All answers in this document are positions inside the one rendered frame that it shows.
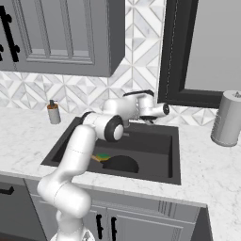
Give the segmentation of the soap dispenser with brown band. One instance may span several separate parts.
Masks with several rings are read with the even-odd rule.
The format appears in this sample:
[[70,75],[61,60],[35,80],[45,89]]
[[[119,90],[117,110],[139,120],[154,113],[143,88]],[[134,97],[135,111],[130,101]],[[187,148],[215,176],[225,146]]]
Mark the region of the soap dispenser with brown band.
[[58,104],[54,100],[51,100],[49,102],[49,104],[47,105],[47,111],[48,111],[48,116],[49,116],[50,122],[52,124],[60,124],[61,123]]

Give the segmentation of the wide grey wall cupboard door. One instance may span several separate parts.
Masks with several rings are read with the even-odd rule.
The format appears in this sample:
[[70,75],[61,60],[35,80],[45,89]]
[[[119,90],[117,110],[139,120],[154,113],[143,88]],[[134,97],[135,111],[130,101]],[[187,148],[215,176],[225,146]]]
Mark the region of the wide grey wall cupboard door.
[[124,0],[10,0],[20,72],[109,77],[125,56]]

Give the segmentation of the green and yellow sponge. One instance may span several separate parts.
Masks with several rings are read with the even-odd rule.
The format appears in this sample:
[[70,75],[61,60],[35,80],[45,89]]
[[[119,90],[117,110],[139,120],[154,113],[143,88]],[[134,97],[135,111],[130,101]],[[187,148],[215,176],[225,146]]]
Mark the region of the green and yellow sponge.
[[106,153],[97,153],[97,154],[93,154],[91,158],[97,162],[104,162],[110,159],[110,155]]

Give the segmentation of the black sink basin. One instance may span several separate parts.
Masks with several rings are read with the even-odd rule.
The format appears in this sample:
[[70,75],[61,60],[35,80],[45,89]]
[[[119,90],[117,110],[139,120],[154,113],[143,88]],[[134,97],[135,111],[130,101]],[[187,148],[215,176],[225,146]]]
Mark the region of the black sink basin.
[[131,122],[124,130],[118,142],[107,142],[97,139],[93,127],[85,126],[79,135],[90,143],[84,147],[93,149],[92,154],[107,154],[109,157],[123,155],[137,162],[138,172],[127,172],[115,169],[104,169],[103,164],[91,160],[89,172],[122,176],[127,178],[154,181],[166,184],[181,184],[179,130],[177,127],[162,125],[146,125]]

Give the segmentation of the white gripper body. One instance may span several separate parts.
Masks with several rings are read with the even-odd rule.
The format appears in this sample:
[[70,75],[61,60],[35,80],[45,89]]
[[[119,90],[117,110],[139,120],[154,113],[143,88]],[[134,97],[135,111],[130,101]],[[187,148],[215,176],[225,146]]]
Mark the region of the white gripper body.
[[138,110],[140,117],[153,116],[154,101],[153,96],[145,95],[138,98]]

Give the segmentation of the grey paper towel roll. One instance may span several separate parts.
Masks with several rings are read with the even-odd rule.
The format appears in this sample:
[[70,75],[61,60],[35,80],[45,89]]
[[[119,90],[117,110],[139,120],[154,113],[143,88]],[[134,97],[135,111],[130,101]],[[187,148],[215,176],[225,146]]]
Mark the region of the grey paper towel roll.
[[233,147],[241,132],[241,90],[223,92],[211,132],[211,139],[220,146]]

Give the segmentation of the dark grey corner cupboard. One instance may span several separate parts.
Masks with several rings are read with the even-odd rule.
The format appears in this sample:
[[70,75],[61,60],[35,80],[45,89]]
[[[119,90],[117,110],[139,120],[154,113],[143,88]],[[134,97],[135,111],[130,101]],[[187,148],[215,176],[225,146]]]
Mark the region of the dark grey corner cupboard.
[[208,208],[201,208],[190,241],[214,241]]

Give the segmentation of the grey base cupboard door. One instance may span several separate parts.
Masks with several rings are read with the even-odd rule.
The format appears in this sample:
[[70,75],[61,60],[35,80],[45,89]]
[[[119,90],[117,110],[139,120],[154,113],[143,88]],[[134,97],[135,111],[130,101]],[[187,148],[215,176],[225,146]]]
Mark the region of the grey base cupboard door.
[[194,223],[107,209],[110,218],[117,218],[117,241],[190,241]]
[[[31,194],[41,226],[48,241],[56,234],[58,225],[56,221],[56,208],[43,201],[38,195]],[[98,238],[96,215],[102,215],[103,239]],[[106,212],[103,207],[92,205],[89,213],[83,218],[85,227],[91,231],[95,241],[109,241],[108,229],[106,227]]]

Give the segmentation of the black pan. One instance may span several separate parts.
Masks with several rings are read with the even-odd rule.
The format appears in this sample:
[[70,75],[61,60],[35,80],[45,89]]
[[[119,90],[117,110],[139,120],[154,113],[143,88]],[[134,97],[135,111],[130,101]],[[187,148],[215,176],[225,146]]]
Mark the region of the black pan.
[[113,169],[118,171],[126,171],[138,173],[139,167],[135,159],[126,155],[116,155],[110,157],[108,160],[102,161],[104,169]]

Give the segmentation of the dark grey dishwasher front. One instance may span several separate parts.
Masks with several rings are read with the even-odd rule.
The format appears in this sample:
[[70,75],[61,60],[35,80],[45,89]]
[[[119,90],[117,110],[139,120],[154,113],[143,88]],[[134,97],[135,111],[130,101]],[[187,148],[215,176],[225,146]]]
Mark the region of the dark grey dishwasher front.
[[0,241],[47,241],[24,180],[0,174],[0,188],[11,186],[0,194]]

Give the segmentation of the black tap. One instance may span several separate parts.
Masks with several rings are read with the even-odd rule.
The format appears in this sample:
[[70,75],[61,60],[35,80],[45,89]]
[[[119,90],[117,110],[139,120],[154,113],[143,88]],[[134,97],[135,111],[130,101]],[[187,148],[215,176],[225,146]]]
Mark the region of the black tap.
[[126,97],[126,96],[130,96],[130,95],[138,95],[138,94],[148,94],[154,97],[154,93],[152,90],[150,89],[146,89],[146,90],[139,90],[139,91],[132,91],[132,92],[128,92],[128,93],[124,93],[122,95],[122,97]]

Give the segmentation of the black framed window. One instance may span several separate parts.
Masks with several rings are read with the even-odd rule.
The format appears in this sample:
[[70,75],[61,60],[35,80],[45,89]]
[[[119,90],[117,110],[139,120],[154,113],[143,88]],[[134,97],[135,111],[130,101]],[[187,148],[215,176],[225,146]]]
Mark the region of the black framed window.
[[241,93],[241,0],[167,0],[159,103],[218,108]]

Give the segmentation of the narrow grey wall cupboard door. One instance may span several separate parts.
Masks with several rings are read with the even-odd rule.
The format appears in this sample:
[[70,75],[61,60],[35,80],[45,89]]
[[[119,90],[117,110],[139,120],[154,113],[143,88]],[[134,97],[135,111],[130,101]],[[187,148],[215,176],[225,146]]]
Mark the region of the narrow grey wall cupboard door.
[[[0,6],[4,6],[6,13],[8,13],[9,15],[12,15],[11,0],[0,0]],[[2,44],[4,48],[4,52],[2,54],[3,61],[0,61],[0,71],[14,72],[15,64],[12,61],[11,53],[8,48],[8,41],[6,38],[6,34],[4,31],[1,19],[0,19],[0,44]]]

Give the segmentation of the grey panel under sink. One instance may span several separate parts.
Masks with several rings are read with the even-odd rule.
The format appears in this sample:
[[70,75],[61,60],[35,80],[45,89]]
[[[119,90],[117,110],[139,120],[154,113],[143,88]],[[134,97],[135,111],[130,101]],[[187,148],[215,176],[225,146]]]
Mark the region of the grey panel under sink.
[[[76,186],[78,188],[82,187],[80,184],[76,184]],[[207,218],[206,209],[195,205],[91,190],[87,187],[82,188],[85,189],[92,198],[90,212],[96,212],[102,217],[107,217],[107,209],[113,208],[120,211],[129,211],[142,215],[154,215],[190,223],[199,223],[200,221],[205,221]]]

